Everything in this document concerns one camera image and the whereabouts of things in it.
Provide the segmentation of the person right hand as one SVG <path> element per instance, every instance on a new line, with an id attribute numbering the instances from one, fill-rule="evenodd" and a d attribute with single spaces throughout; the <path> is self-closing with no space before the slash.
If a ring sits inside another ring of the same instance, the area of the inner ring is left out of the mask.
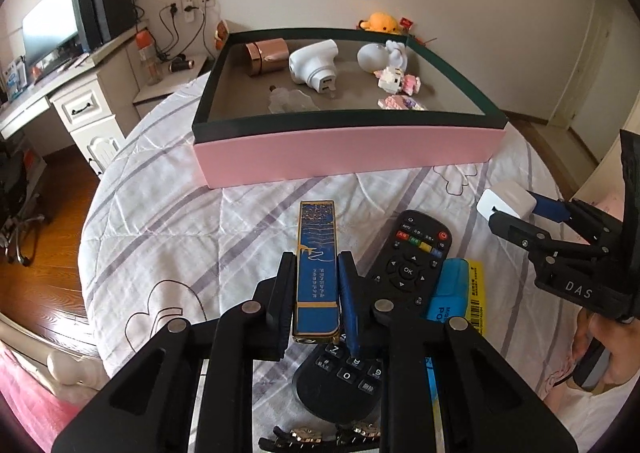
<path id="1" fill-rule="evenodd" d="M 639 370 L 639 320 L 616 322 L 581 309 L 573 359 L 572 381 L 584 390 L 626 384 Z"/>

